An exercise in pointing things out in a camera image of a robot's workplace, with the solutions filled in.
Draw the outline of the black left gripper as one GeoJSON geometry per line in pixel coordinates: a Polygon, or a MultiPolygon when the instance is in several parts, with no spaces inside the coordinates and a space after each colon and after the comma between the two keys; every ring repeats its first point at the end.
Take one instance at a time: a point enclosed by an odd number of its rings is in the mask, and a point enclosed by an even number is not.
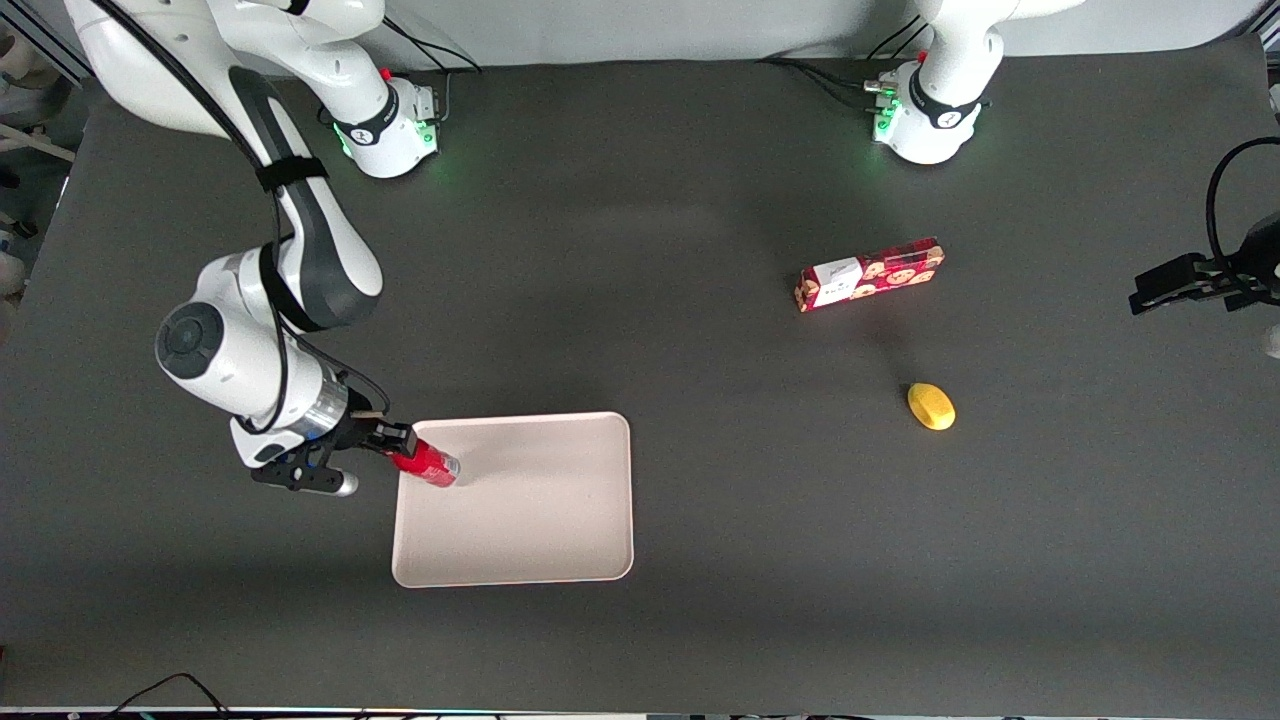
{"type": "MultiPolygon", "coordinates": [[[[1279,305],[1279,214],[1256,223],[1240,247],[1224,256],[1229,278],[1222,288],[1225,306],[1279,305]]],[[[1184,254],[1135,277],[1130,295],[1133,316],[1180,302],[1199,302],[1222,295],[1213,283],[1216,264],[1203,254],[1184,254]]]]}

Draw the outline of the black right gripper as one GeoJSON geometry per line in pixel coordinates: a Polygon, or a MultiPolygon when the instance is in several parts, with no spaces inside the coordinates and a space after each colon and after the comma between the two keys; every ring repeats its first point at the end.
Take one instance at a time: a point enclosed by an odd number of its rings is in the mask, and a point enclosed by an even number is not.
{"type": "Polygon", "coordinates": [[[333,428],[333,451],[376,445],[376,451],[389,456],[413,457],[417,434],[412,425],[381,421],[375,413],[347,413],[333,428]]]}

